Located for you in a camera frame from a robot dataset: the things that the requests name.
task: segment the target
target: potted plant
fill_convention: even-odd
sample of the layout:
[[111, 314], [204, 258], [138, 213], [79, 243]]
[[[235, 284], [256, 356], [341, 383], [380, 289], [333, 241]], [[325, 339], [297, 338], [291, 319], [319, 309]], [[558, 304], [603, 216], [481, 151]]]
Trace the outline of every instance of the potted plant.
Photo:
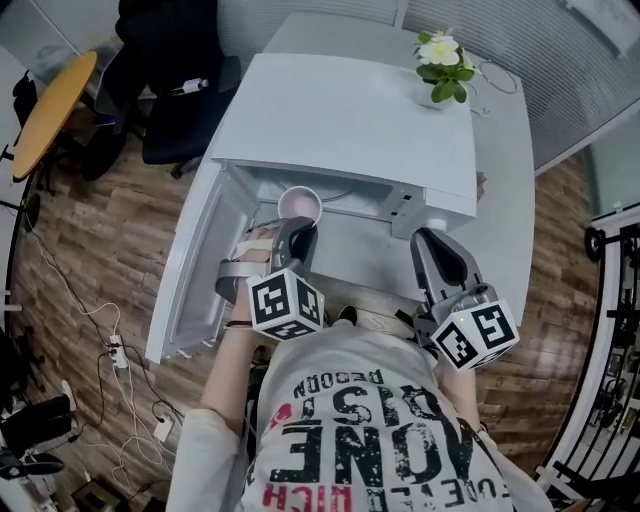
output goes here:
[[475, 68], [448, 32], [420, 32], [414, 56], [420, 62], [416, 72], [426, 84], [418, 93], [420, 104], [442, 110], [453, 101], [467, 101], [467, 90], [461, 82], [471, 80]]

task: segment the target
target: white t-shirt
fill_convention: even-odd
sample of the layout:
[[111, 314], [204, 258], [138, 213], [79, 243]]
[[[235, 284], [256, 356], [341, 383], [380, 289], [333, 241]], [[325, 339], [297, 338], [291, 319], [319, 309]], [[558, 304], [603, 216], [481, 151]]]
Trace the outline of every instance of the white t-shirt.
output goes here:
[[167, 510], [553, 510], [457, 417], [434, 363], [415, 345], [353, 327], [280, 343], [260, 392], [251, 467], [237, 463], [238, 439], [221, 418], [192, 411]]

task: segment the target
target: white flower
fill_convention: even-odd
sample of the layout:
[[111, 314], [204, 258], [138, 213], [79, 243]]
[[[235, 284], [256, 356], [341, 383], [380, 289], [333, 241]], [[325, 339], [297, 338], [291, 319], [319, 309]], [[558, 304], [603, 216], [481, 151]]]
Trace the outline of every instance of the white flower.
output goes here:
[[458, 43], [451, 36], [436, 35], [427, 44], [420, 46], [418, 55], [422, 64], [444, 64], [453, 66], [460, 61], [456, 53]]

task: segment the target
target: wooden floor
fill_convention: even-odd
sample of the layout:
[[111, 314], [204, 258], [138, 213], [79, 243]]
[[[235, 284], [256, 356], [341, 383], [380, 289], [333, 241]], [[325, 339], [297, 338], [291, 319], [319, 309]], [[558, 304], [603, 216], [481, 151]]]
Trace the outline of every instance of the wooden floor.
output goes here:
[[[56, 171], [57, 195], [43, 195], [37, 232], [88, 309], [108, 301], [120, 306], [119, 332], [125, 343], [144, 353], [173, 229], [192, 177], [175, 181], [167, 169], [145, 166], [140, 149], [140, 143], [130, 138], [117, 165], [94, 183], [83, 182], [73, 172]], [[596, 267], [582, 249], [588, 194], [580, 161], [571, 159], [538, 178], [536, 192], [533, 267], [522, 341], [479, 377], [483, 419], [500, 448], [527, 471], [544, 457], [571, 401], [588, 344], [597, 286]], [[24, 306], [24, 313], [13, 317], [14, 330], [32, 326], [35, 350], [46, 358], [41, 371], [46, 393], [32, 391], [31, 397], [59, 394], [60, 381], [66, 378], [76, 392], [81, 423], [87, 419], [96, 424], [101, 410], [97, 358], [105, 348], [94, 326], [74, 309], [33, 235], [20, 235], [13, 272], [12, 292]], [[352, 303], [361, 309], [364, 325], [407, 334], [393, 313], [398, 308], [410, 310], [409, 301], [319, 276], [314, 283], [327, 295], [329, 311]], [[108, 339], [115, 310], [107, 307], [94, 319]], [[153, 429], [151, 405], [156, 397], [132, 351], [129, 357], [136, 411]], [[205, 351], [191, 360], [145, 365], [154, 388], [179, 410], [187, 411], [197, 403], [211, 361], [210, 352]], [[130, 442], [122, 458], [131, 489], [120, 470], [116, 476], [121, 483], [114, 482], [111, 470], [118, 464], [120, 447], [133, 435], [133, 421], [106, 357], [100, 374], [106, 402], [102, 425], [97, 430], [87, 427], [81, 441], [54, 451], [68, 468], [58, 478], [61, 499], [82, 484], [84, 471], [115, 483], [126, 496], [160, 480], [133, 501], [134, 508], [141, 508], [149, 496], [166, 495], [171, 475], [162, 465], [141, 457]], [[127, 395], [128, 379], [126, 371], [119, 374]], [[167, 409], [157, 406], [156, 412]], [[172, 451], [178, 431], [174, 429], [167, 442]], [[146, 444], [142, 449], [158, 460]], [[168, 451], [163, 455], [171, 465], [173, 455]]]

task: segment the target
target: white charger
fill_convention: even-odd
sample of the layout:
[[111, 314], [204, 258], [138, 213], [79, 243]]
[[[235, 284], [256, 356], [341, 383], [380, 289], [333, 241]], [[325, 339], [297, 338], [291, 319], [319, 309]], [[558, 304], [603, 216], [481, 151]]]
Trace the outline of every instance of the white charger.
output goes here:
[[156, 429], [153, 431], [153, 435], [161, 443], [166, 443], [172, 430], [173, 420], [166, 414], [161, 414]]

